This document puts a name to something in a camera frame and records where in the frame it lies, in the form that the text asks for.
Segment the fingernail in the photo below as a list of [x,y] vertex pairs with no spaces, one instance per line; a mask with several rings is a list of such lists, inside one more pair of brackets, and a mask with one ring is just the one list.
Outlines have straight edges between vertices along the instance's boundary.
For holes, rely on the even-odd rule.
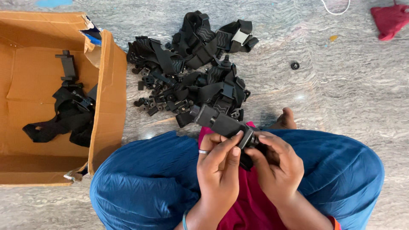
[[240,149],[238,147],[233,147],[233,156],[238,156],[240,154]]

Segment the torn cardboard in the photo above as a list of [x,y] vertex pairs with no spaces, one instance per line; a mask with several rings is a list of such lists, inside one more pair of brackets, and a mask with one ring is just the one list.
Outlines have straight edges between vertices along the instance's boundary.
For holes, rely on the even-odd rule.
[[[93,175],[121,146],[126,54],[106,30],[101,47],[88,42],[79,30],[91,25],[81,12],[0,11],[0,186],[70,185],[72,180],[63,177],[67,172],[88,162]],[[22,131],[55,114],[52,95],[64,71],[54,55],[62,50],[74,55],[84,92],[98,83],[90,148],[71,143],[70,133],[33,143]]]

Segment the foot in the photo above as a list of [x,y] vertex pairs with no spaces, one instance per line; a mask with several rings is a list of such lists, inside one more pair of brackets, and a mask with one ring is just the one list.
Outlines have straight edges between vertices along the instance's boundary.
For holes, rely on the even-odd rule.
[[269,129],[297,129],[292,110],[289,107],[283,108],[283,114],[278,117],[277,122],[270,126]]

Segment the red cloth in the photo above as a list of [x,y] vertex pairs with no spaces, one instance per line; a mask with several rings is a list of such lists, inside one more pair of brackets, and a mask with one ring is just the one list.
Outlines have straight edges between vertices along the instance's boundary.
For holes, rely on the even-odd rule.
[[[199,134],[199,149],[203,137],[213,133],[208,127],[202,127]],[[225,214],[217,226],[217,230],[287,230],[276,207],[267,198],[258,184],[257,171],[253,167],[250,172],[239,167],[238,180],[240,190],[233,206]],[[334,230],[341,230],[341,226],[334,217],[328,217]]]
[[409,13],[405,12],[407,9],[409,9],[408,5],[397,5],[396,2],[392,7],[371,8],[371,14],[380,31],[379,40],[391,40],[400,29],[409,23]]

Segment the blue pants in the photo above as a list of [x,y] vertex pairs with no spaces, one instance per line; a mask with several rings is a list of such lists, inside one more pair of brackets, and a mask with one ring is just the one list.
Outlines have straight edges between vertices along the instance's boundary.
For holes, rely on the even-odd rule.
[[[304,162],[298,190],[343,230],[364,229],[384,180],[379,157],[354,139],[310,130],[267,130]],[[90,198],[107,229],[173,229],[197,202],[198,144],[168,132],[116,150],[97,170]]]

